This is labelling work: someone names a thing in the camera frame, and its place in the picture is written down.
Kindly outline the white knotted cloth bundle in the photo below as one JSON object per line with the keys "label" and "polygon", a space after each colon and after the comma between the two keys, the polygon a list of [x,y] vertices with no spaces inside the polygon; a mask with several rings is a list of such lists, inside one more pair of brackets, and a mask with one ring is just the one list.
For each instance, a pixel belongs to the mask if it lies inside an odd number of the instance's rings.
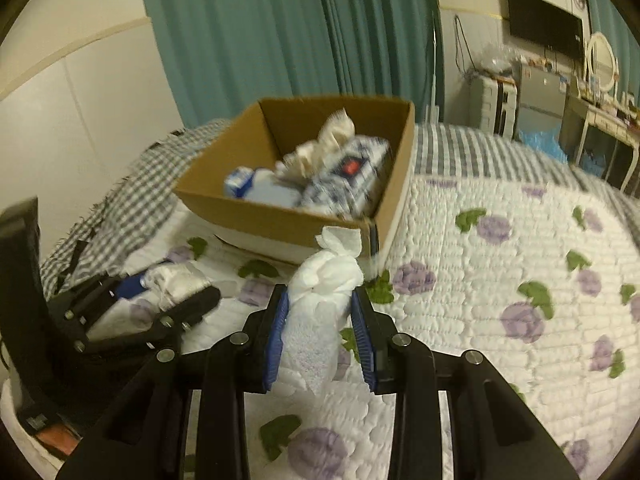
{"label": "white knotted cloth bundle", "polygon": [[288,316],[274,385],[280,396],[318,398],[326,392],[337,371],[350,298],[363,284],[358,230],[326,226],[316,241],[320,250],[288,282]]}

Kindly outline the white floral quilted blanket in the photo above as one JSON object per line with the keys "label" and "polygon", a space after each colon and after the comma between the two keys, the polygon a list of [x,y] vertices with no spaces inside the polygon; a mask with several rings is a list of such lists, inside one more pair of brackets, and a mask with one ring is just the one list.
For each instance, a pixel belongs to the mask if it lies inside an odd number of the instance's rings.
{"label": "white floral quilted blanket", "polygon": [[[124,241],[129,226],[112,214],[79,223],[43,261],[43,287],[192,254],[192,270],[232,295],[186,334],[189,352],[237,330],[307,255],[183,204],[137,245]],[[370,294],[430,348],[483,352],[580,478],[599,478],[638,422],[639,203],[600,180],[416,176]]]}

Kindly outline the white socks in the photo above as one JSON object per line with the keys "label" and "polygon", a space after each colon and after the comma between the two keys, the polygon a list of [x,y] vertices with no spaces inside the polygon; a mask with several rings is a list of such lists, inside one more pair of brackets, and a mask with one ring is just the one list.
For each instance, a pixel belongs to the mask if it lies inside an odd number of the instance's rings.
{"label": "white socks", "polygon": [[168,311],[212,284],[190,262],[162,263],[140,275],[145,292],[113,304],[88,329],[90,341],[144,332],[151,327],[155,315]]}

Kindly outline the small silver refrigerator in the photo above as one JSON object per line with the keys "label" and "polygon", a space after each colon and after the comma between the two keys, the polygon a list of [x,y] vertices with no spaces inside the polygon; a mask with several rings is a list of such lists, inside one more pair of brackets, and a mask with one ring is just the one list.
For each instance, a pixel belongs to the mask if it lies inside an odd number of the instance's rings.
{"label": "small silver refrigerator", "polygon": [[522,64],[518,72],[515,133],[521,141],[534,134],[559,139],[570,78],[538,66]]}

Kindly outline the clear plastic bag on suitcase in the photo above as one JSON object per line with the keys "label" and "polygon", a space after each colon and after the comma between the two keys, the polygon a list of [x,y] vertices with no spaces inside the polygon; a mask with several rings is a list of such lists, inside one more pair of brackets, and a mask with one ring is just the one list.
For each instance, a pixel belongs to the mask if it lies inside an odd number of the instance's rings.
{"label": "clear plastic bag on suitcase", "polygon": [[480,72],[491,76],[512,76],[516,62],[520,59],[518,50],[507,44],[486,44],[475,60]]}

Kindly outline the teal window curtain right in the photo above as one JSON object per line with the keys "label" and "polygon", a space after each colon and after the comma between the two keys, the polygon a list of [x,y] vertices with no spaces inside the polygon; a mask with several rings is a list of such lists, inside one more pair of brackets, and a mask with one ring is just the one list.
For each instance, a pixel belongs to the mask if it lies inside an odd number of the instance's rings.
{"label": "teal window curtain right", "polygon": [[639,103],[639,44],[611,0],[587,0],[592,32],[602,32],[620,63],[618,95],[631,93]]}

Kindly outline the white upright stick vacuum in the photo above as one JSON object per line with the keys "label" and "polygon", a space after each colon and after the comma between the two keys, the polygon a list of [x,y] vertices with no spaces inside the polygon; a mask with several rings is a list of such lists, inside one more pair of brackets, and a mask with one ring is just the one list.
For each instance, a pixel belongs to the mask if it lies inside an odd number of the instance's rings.
{"label": "white upright stick vacuum", "polygon": [[433,11],[432,18],[432,76],[430,102],[427,107],[426,118],[430,124],[439,122],[439,104],[438,96],[438,17],[437,12]]}

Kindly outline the white hard-shell suitcase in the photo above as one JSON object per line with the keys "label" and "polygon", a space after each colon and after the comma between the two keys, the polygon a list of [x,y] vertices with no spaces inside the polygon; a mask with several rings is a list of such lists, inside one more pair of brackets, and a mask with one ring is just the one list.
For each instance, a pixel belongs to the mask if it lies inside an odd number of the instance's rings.
{"label": "white hard-shell suitcase", "polygon": [[512,78],[475,76],[470,83],[469,126],[512,140],[518,87]]}

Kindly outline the cream soft cloth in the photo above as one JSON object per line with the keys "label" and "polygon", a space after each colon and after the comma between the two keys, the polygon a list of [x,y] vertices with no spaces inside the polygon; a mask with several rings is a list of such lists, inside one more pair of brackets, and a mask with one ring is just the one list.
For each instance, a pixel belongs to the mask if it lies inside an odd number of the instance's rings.
{"label": "cream soft cloth", "polygon": [[276,176],[288,182],[305,183],[318,174],[355,136],[356,128],[344,108],[326,120],[318,136],[296,146],[276,165]]}

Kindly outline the large teal curtain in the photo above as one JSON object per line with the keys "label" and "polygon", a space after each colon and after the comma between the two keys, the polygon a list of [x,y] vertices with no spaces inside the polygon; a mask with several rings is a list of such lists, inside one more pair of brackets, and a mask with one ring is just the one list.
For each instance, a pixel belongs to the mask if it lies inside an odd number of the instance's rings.
{"label": "large teal curtain", "polygon": [[143,0],[183,123],[272,96],[398,96],[427,120],[438,0]]}

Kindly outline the brown cardboard box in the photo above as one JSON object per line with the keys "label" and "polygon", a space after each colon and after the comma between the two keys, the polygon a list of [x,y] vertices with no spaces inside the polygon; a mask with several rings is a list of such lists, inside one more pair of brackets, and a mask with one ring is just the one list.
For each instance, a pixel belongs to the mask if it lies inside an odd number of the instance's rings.
{"label": "brown cardboard box", "polygon": [[[390,175],[370,217],[342,219],[299,206],[280,208],[224,196],[224,178],[236,167],[264,168],[276,174],[277,162],[297,145],[314,140],[330,115],[342,108],[355,124],[355,136],[386,139],[393,150]],[[400,99],[262,99],[247,107],[202,151],[174,191],[227,244],[283,262],[301,263],[315,252],[319,247],[316,236],[326,226],[358,230],[362,244],[359,264],[372,278],[384,266],[407,196],[415,125],[413,102]],[[290,183],[304,192],[311,179]]]}

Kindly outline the white plush toy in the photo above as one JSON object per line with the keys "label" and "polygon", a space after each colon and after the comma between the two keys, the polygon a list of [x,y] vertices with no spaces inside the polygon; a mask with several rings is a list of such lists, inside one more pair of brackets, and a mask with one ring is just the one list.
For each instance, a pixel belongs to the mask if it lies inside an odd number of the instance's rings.
{"label": "white plush toy", "polygon": [[296,185],[279,179],[269,169],[256,169],[243,200],[280,208],[295,208],[303,192]]}

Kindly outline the white dressing table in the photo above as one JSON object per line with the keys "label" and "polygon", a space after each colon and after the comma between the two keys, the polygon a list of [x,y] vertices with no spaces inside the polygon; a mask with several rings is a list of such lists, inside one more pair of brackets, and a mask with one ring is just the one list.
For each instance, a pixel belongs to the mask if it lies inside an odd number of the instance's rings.
{"label": "white dressing table", "polygon": [[630,190],[639,167],[639,133],[578,96],[566,97],[559,144],[568,161],[582,166],[587,154],[603,156],[601,178],[622,192]]}

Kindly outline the white oval vanity mirror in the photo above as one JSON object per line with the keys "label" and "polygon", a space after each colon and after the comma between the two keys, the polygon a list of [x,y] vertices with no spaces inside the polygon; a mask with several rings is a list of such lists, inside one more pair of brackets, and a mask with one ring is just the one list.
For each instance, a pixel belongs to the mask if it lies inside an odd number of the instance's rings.
{"label": "white oval vanity mirror", "polygon": [[594,32],[585,47],[584,77],[589,87],[611,92],[620,79],[620,64],[602,32]]}

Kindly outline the small light blue tissue pack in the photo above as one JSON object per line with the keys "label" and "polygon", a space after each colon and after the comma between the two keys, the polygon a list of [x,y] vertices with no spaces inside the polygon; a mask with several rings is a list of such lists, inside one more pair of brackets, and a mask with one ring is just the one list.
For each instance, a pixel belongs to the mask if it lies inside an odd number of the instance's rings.
{"label": "small light blue tissue pack", "polygon": [[256,170],[244,166],[236,167],[224,178],[224,196],[243,198],[254,186]]}

